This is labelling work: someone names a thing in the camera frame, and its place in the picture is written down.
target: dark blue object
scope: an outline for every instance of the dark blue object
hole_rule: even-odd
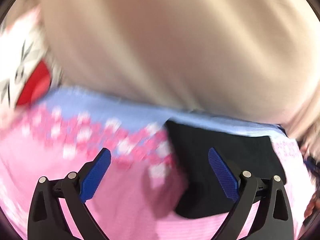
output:
[[[239,199],[238,181],[214,148],[209,150],[208,158],[211,168],[218,178],[226,197],[236,202]]]
[[[111,164],[111,153],[108,149],[103,148],[103,153],[99,156],[87,176],[81,182],[80,199],[82,203],[92,199],[104,174]]]

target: black fabric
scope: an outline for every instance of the black fabric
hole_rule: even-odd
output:
[[[196,219],[229,212],[233,206],[215,176],[209,161],[209,149],[236,163],[259,178],[279,175],[286,183],[284,169],[273,151],[270,138],[245,137],[166,122],[169,138],[189,186],[176,207],[182,217]]]

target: silver screw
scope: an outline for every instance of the silver screw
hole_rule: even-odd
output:
[[[69,178],[69,179],[74,179],[76,176],[77,176],[77,174],[76,174],[75,172],[70,172],[70,173],[68,174],[68,178]]]
[[[45,177],[41,177],[41,178],[39,179],[39,182],[40,182],[40,183],[44,183],[44,182],[45,182],[45,180],[46,180],[46,178],[45,178]]]
[[[242,172],[243,176],[245,176],[246,178],[250,178],[251,177],[251,173],[249,171],[244,171]]]
[[[281,181],[281,178],[280,178],[278,175],[274,176],[273,178],[274,178],[274,180],[277,181],[277,182]]]

